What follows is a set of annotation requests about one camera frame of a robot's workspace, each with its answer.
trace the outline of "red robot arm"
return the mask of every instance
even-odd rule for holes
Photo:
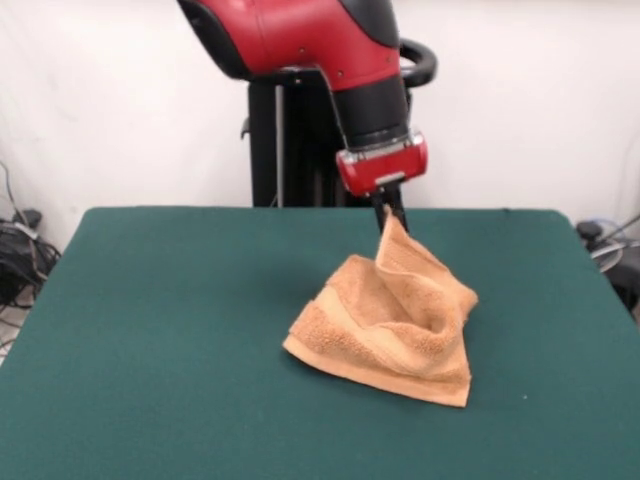
[[[202,45],[229,77],[285,67],[322,71],[346,149],[347,188],[369,195],[426,170],[408,126],[400,38],[390,0],[178,0]]]

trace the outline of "black robot stand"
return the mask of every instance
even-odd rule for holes
[[[435,77],[437,59],[403,40],[406,98]],[[335,156],[344,148],[326,83],[317,70],[284,70],[249,83],[249,134],[254,207],[359,207],[367,199],[344,189]]]

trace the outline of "terry cloth towel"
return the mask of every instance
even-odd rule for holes
[[[462,330],[477,302],[387,210],[375,261],[350,256],[305,306],[283,346],[326,373],[465,407],[471,372]]]

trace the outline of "table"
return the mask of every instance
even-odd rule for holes
[[[366,209],[89,211],[0,368],[0,477],[637,479],[640,339],[551,211],[410,210],[480,303],[469,404],[314,371],[282,348]]]

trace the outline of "towel edge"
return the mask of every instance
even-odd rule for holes
[[[393,377],[391,375],[374,372],[371,369],[349,365],[332,358],[324,357],[307,348],[304,343],[291,334],[287,336],[282,346],[291,355],[297,357],[307,365],[336,377],[345,378],[378,390],[403,395],[424,402],[438,403],[458,408],[465,408],[467,406],[471,388],[470,382],[467,385],[460,386],[455,393],[447,394],[433,389],[431,387],[433,382],[426,379],[416,378],[415,380],[407,380]]]

